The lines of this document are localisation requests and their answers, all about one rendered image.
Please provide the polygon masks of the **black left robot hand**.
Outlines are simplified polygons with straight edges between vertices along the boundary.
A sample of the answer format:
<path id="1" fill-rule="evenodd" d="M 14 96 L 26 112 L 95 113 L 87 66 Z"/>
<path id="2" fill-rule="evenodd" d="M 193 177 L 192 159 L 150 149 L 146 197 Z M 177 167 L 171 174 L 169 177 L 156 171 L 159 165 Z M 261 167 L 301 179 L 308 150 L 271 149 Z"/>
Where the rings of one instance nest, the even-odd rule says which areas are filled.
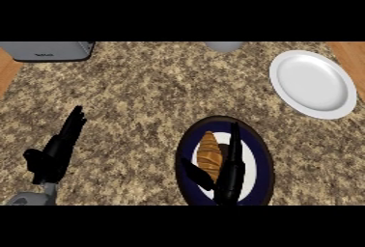
<path id="1" fill-rule="evenodd" d="M 60 181 L 85 122 L 82 106 L 76 105 L 66 117 L 60 132 L 51 137 L 44 150 L 28 149 L 23 152 L 26 170 L 33 174 L 33 184 Z"/>

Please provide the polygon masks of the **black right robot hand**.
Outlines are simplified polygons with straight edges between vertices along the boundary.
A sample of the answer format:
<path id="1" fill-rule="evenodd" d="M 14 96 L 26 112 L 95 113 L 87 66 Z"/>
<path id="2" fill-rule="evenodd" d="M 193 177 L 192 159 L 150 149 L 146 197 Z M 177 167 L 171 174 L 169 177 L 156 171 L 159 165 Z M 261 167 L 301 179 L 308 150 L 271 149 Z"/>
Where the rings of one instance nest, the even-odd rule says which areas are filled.
<path id="1" fill-rule="evenodd" d="M 214 191 L 214 202 L 218 206 L 234 206 L 240 194 L 245 163 L 242 161 L 242 145 L 239 137 L 239 125 L 230 124 L 230 138 L 227 156 L 220 167 L 217 179 L 212 179 L 208 172 L 195 166 L 183 157 L 181 166 L 189 179 L 206 190 Z"/>

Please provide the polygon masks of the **dark blue rimmed plate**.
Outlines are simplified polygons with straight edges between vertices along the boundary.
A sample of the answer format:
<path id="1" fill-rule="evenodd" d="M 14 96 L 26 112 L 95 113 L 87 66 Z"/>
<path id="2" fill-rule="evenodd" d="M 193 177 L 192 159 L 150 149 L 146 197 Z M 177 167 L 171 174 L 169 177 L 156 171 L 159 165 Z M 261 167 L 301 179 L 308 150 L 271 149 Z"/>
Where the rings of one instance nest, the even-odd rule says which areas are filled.
<path id="1" fill-rule="evenodd" d="M 175 151 L 175 178 L 183 199 L 190 206 L 217 206 L 214 191 L 206 191 L 186 176 L 181 165 L 184 157 L 196 164 L 199 141 L 206 131 L 214 132 L 218 147 L 223 153 L 223 162 L 227 156 L 230 138 L 230 124 L 239 125 L 242 145 L 242 161 L 245 175 L 236 206 L 262 206 L 267 204 L 273 191 L 273 161 L 262 138 L 254 128 L 228 116 L 212 116 L 199 120 L 186 130 Z"/>

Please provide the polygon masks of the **golden brown croissant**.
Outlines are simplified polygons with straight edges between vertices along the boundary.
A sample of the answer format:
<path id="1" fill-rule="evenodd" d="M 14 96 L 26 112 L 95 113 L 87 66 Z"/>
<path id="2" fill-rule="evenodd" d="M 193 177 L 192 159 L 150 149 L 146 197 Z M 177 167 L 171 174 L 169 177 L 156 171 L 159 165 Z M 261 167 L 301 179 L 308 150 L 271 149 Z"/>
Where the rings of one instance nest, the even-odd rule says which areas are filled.
<path id="1" fill-rule="evenodd" d="M 223 153 L 212 131 L 206 131 L 202 135 L 196 151 L 196 164 L 209 175 L 212 181 L 217 181 L 223 165 Z"/>

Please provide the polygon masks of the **white plate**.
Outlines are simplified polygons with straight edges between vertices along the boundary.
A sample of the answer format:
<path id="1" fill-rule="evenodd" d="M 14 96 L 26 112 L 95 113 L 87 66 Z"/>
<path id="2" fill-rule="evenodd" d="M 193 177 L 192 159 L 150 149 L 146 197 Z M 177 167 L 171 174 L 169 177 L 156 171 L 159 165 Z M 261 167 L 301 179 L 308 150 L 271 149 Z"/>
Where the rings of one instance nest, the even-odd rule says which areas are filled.
<path id="1" fill-rule="evenodd" d="M 356 88 L 339 65 L 304 50 L 279 53 L 268 65 L 271 88 L 291 108 L 322 120 L 345 117 L 356 106 Z"/>

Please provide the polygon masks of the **grey toaster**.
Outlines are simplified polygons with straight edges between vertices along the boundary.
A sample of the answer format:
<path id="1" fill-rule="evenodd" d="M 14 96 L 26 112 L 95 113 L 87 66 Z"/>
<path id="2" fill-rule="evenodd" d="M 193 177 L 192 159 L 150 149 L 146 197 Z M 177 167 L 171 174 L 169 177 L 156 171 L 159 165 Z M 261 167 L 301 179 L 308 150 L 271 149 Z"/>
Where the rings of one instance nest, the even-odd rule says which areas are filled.
<path id="1" fill-rule="evenodd" d="M 0 41 L 17 62 L 73 62 L 90 58 L 93 41 Z"/>

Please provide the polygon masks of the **grey cylindrical container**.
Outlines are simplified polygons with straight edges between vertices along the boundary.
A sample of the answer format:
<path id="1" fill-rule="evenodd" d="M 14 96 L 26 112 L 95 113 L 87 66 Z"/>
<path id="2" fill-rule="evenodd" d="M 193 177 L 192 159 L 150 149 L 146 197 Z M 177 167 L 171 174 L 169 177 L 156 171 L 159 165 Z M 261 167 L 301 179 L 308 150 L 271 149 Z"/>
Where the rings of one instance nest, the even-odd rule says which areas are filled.
<path id="1" fill-rule="evenodd" d="M 217 52 L 231 52 L 242 46 L 242 41 L 205 41 L 205 45 Z"/>

